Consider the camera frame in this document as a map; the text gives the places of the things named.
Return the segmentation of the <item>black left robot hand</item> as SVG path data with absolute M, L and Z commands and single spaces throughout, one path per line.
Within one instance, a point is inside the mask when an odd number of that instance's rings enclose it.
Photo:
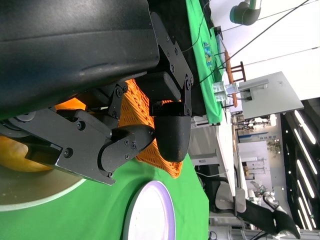
M 153 141 L 182 162 L 193 74 L 146 0 L 3 0 L 0 133 L 106 185 Z

